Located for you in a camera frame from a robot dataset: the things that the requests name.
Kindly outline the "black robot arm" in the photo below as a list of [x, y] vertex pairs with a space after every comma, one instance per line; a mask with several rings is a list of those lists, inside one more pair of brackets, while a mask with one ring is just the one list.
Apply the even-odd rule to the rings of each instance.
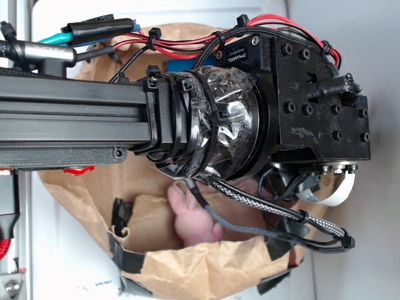
[[216, 32], [192, 69], [117, 83], [1, 70], [1, 167], [147, 156], [173, 178], [248, 178], [273, 164], [348, 171], [371, 157], [368, 101], [328, 44], [263, 27]]

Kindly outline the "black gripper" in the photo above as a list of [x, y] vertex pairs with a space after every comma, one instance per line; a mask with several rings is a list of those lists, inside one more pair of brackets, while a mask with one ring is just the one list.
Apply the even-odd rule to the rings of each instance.
[[268, 164], [304, 169], [371, 157], [368, 100], [309, 41], [253, 33], [216, 52], [240, 94], [219, 132], [215, 169], [253, 175]]

